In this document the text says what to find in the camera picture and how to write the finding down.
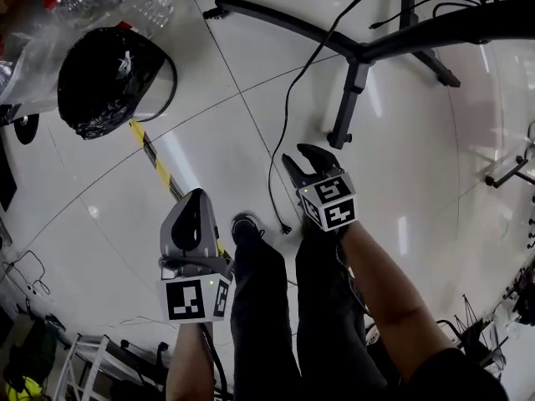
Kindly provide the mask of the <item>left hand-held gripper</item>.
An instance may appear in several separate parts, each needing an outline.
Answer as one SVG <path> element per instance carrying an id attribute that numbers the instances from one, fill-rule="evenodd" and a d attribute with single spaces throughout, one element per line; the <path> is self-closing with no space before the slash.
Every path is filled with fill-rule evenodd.
<path id="1" fill-rule="evenodd" d="M 216 322 L 225 316 L 232 258 L 219 241 L 209 195 L 196 188 L 180 199 L 160 228 L 160 280 L 168 322 Z"/>

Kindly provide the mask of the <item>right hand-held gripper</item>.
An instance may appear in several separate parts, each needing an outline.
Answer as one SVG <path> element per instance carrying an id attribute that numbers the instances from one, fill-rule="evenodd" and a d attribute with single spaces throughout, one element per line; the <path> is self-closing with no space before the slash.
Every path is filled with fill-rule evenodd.
<path id="1" fill-rule="evenodd" d="M 282 154 L 282 163 L 297 189 L 298 203 L 323 231 L 338 230 L 357 220 L 356 191 L 350 175 L 331 152 L 310 144 L 297 144 L 315 173 L 306 174 L 293 158 Z"/>

